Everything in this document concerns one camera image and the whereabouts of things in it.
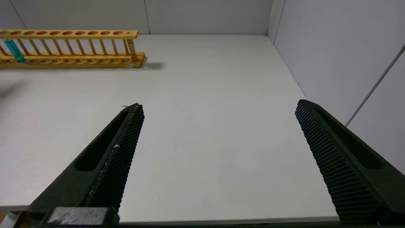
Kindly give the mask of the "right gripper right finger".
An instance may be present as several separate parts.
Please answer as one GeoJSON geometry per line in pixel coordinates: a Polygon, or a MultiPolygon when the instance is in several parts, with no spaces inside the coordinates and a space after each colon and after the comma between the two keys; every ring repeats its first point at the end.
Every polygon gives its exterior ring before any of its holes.
{"type": "Polygon", "coordinates": [[[403,226],[404,174],[320,105],[301,99],[295,116],[340,224],[403,226]]]}

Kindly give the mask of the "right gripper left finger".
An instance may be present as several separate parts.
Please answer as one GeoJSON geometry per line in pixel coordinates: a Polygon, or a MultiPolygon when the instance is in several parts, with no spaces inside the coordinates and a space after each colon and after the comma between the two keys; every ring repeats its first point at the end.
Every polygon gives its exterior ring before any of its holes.
{"type": "Polygon", "coordinates": [[[29,205],[34,227],[114,227],[145,119],[124,108],[29,205]]]}

